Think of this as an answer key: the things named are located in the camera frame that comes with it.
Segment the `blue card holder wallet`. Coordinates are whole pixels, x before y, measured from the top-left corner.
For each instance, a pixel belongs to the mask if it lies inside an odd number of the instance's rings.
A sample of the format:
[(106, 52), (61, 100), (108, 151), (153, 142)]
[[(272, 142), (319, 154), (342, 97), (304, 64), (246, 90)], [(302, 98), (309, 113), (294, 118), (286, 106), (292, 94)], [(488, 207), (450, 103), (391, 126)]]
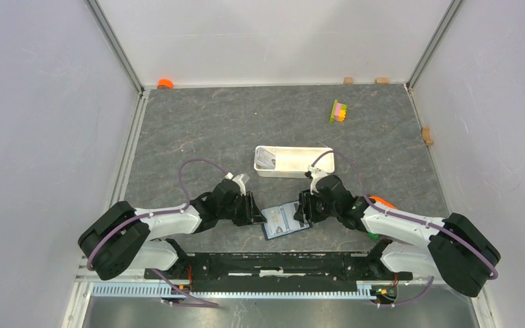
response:
[(311, 224), (295, 220), (298, 208), (299, 202), (289, 202), (261, 210), (263, 217), (267, 220), (262, 225), (265, 239), (268, 241), (310, 229)]

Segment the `white plastic tray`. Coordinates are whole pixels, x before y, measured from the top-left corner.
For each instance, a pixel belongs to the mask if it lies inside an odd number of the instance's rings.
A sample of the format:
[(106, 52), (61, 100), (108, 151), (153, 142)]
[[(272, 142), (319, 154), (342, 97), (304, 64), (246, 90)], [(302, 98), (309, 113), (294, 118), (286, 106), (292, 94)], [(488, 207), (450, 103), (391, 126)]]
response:
[(254, 162), (256, 173), (264, 178), (306, 178), (308, 166), (331, 150), (317, 147), (256, 146), (255, 151), (257, 148), (264, 148), (276, 157), (275, 169), (261, 169)]

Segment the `white credit card gold chip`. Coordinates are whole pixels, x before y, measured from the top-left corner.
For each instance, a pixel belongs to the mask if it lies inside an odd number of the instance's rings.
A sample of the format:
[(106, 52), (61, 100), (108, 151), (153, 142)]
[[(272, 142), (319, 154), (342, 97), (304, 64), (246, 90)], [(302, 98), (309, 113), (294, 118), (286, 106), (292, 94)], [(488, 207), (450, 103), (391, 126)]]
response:
[(275, 169), (276, 167), (275, 154), (264, 148), (256, 149), (254, 162), (261, 169)]

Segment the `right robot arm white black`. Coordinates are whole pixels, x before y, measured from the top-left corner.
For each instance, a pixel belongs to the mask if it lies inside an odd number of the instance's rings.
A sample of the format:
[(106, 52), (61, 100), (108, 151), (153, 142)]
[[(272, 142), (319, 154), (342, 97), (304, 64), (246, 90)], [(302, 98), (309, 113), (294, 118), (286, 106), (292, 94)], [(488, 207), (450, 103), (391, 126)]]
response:
[(310, 187), (299, 194), (297, 221), (335, 218), (349, 230), (389, 238), (367, 261), (373, 277), (419, 273), (440, 278), (468, 297), (476, 297), (487, 281), (497, 278), (500, 252), (466, 216), (415, 215), (374, 197), (354, 196), (336, 175), (305, 175)]

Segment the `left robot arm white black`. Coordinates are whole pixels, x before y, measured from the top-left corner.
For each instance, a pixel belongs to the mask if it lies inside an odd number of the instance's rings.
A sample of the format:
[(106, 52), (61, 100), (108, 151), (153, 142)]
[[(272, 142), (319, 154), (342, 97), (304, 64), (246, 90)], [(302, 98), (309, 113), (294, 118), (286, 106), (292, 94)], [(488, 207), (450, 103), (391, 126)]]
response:
[(87, 269), (103, 281), (128, 269), (158, 269), (176, 279), (186, 273), (187, 259), (167, 238), (201, 233), (221, 220), (235, 226), (267, 221), (241, 176), (225, 178), (212, 191), (171, 208), (144, 209), (116, 202), (79, 237), (78, 245), (87, 258)]

